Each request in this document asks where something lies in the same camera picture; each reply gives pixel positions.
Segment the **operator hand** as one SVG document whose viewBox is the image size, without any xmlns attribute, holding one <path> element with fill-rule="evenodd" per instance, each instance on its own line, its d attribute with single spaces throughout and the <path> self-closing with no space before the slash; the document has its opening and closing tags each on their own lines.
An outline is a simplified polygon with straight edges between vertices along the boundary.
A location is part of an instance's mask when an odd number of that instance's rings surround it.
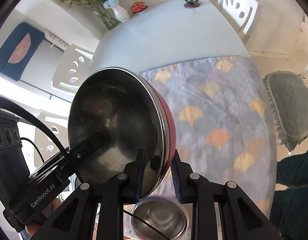
<svg viewBox="0 0 308 240">
<path fill-rule="evenodd" d="M 50 217 L 51 213 L 53 213 L 60 205 L 61 201 L 58 198 L 55 198 L 50 204 L 42 211 L 42 217 L 34 219 L 32 223 L 26 225 L 26 232 L 32 237 L 40 226 Z"/>
</svg>

